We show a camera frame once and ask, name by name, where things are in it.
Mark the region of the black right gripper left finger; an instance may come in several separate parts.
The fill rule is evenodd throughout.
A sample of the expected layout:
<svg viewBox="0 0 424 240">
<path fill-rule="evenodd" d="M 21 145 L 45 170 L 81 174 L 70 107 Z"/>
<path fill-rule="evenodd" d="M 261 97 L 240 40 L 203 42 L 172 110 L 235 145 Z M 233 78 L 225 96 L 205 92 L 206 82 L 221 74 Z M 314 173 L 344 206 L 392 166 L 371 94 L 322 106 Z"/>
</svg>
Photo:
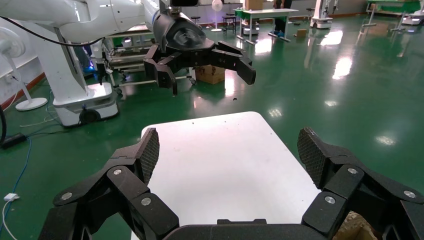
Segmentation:
<svg viewBox="0 0 424 240">
<path fill-rule="evenodd" d="M 155 128 L 117 149 L 102 169 L 54 197 L 39 239 L 90 240 L 116 214 L 140 240 L 164 239 L 179 227 L 179 218 L 148 187 L 159 153 Z"/>
</svg>

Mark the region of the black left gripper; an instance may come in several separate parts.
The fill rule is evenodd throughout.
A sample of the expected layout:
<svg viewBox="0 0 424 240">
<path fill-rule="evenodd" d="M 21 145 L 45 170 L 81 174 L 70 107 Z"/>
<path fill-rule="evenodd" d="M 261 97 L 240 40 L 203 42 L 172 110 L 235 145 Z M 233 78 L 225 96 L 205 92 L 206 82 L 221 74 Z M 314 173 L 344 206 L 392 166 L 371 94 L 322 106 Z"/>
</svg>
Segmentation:
<svg viewBox="0 0 424 240">
<path fill-rule="evenodd" d="M 178 95 L 175 73 L 185 67 L 209 64 L 235 71 L 248 85 L 256 81 L 256 70 L 247 52 L 225 41 L 214 42 L 183 13 L 163 11 L 154 18 L 153 34 L 158 44 L 143 58 L 144 72 L 158 87 Z"/>
</svg>

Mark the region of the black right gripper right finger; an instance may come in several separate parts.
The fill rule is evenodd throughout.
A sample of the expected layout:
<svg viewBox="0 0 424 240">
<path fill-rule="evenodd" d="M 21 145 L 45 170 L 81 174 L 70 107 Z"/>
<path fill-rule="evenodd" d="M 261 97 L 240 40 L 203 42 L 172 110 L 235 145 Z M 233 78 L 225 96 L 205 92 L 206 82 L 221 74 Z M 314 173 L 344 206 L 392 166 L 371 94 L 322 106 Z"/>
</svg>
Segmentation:
<svg viewBox="0 0 424 240">
<path fill-rule="evenodd" d="M 319 190 L 301 223 L 330 240 L 350 212 L 362 216 L 385 240 L 424 237 L 424 196 L 366 167 L 347 148 L 322 141 L 310 128 L 299 131 L 297 151 Z"/>
</svg>

